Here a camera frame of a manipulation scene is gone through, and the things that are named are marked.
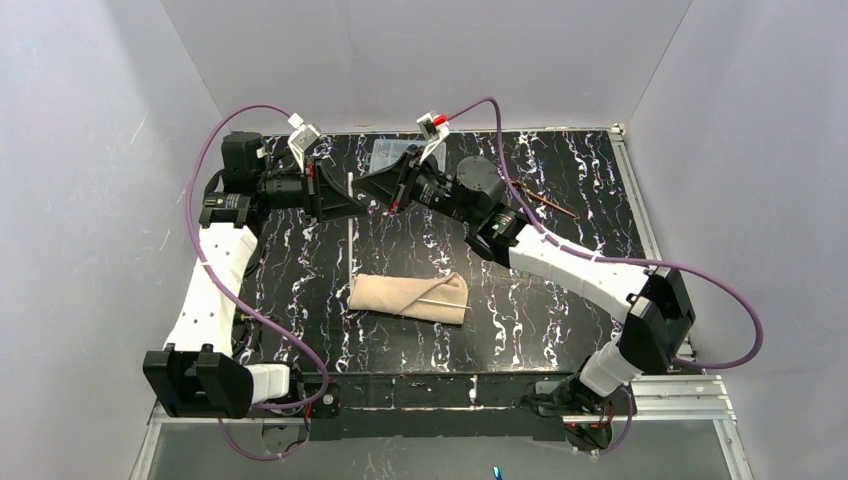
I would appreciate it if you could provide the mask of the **beige cloth napkin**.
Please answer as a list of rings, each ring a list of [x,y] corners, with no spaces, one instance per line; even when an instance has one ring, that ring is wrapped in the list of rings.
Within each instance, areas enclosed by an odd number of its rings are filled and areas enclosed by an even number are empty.
[[[469,288],[464,277],[458,273],[438,278],[357,274],[350,294],[349,309],[448,325],[463,324],[466,310],[418,303],[418,298],[468,306]]]

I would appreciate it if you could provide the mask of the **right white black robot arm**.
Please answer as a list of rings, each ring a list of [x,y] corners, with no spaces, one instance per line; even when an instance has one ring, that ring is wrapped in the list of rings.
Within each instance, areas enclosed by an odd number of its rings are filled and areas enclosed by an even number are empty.
[[[507,184],[485,158],[466,157],[448,174],[411,146],[352,185],[393,213],[415,202],[465,224],[465,242],[482,259],[562,286],[620,322],[621,333],[572,377],[572,398],[605,398],[643,374],[666,373],[695,321],[679,270],[605,263],[548,230],[538,232],[526,214],[508,206]]]

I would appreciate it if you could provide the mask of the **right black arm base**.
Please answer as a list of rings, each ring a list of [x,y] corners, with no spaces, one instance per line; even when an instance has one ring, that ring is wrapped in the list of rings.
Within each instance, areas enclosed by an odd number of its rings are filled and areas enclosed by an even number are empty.
[[[615,417],[638,412],[629,386],[599,396],[578,380],[571,379],[532,381],[514,405],[528,408],[541,417],[589,415],[599,419],[602,415]]]

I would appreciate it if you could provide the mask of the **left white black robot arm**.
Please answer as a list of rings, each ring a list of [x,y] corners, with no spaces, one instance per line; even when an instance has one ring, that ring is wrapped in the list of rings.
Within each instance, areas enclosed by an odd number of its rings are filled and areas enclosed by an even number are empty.
[[[303,127],[286,147],[270,151],[261,134],[223,138],[224,167],[204,189],[196,221],[204,253],[193,269],[186,298],[164,346],[146,353],[143,373],[171,417],[245,417],[258,404],[299,407],[303,394],[286,363],[244,366],[233,352],[233,324],[242,307],[233,301],[273,210],[300,209],[311,223],[365,214],[324,168],[308,155],[319,132]]]

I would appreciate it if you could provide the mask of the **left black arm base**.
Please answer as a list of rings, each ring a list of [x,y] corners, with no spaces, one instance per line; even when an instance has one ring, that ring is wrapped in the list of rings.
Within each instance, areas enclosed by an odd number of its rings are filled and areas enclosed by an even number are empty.
[[[289,404],[306,399],[317,393],[319,387],[319,383],[296,383],[292,390],[282,400],[275,400],[275,403]],[[336,418],[340,413],[340,400],[340,385],[338,383],[330,383],[322,396],[309,406],[274,409],[274,412],[282,416],[295,416],[302,418],[304,415],[307,415],[309,419],[331,419]]]

